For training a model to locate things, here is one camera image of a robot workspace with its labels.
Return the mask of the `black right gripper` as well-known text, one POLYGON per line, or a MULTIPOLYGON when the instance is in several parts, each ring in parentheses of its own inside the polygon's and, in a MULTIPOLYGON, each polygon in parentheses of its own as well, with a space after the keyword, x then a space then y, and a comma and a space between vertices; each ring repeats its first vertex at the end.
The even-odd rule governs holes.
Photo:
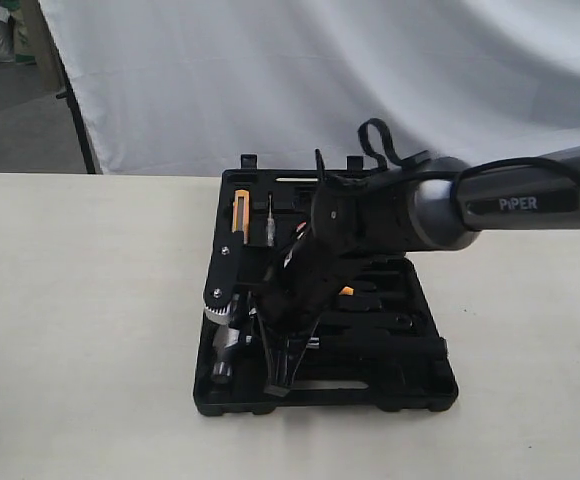
POLYGON ((318 319, 328 306, 323 296, 258 294, 257 314, 267 365, 265 391, 286 396, 308 350, 318 319))

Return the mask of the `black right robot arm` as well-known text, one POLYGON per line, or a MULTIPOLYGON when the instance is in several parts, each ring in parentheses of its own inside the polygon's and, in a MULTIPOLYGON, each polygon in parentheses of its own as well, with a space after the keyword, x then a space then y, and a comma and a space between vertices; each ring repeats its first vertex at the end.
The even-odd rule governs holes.
POLYGON ((254 296, 266 392, 289 393, 318 317, 368 256, 458 251, 485 230, 580 230, 580 147, 473 167, 443 157, 362 179, 321 171, 308 224, 254 296))

